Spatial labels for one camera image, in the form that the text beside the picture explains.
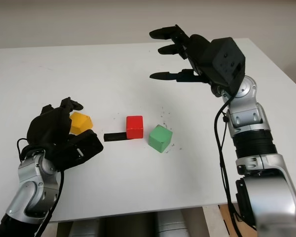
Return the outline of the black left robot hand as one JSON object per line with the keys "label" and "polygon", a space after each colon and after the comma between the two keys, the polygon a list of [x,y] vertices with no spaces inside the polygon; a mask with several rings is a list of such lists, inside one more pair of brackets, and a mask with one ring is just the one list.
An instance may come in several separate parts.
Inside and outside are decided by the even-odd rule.
{"label": "black left robot hand", "polygon": [[83,106],[70,97],[63,99],[57,108],[50,104],[44,106],[40,115],[30,123],[27,132],[27,148],[44,149],[50,152],[74,138],[75,136],[70,134],[72,124],[70,113],[82,109]]}

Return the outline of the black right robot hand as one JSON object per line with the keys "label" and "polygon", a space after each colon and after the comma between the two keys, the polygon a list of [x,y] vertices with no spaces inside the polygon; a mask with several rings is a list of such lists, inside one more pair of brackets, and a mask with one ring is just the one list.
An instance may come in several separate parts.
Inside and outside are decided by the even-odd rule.
{"label": "black right robot hand", "polygon": [[161,55],[178,54],[184,60],[187,59],[192,68],[183,69],[179,73],[158,72],[151,74],[151,79],[175,80],[177,82],[202,82],[210,80],[200,70],[200,59],[210,45],[210,42],[200,35],[188,36],[178,25],[153,30],[149,33],[152,39],[172,40],[173,44],[158,49]]}

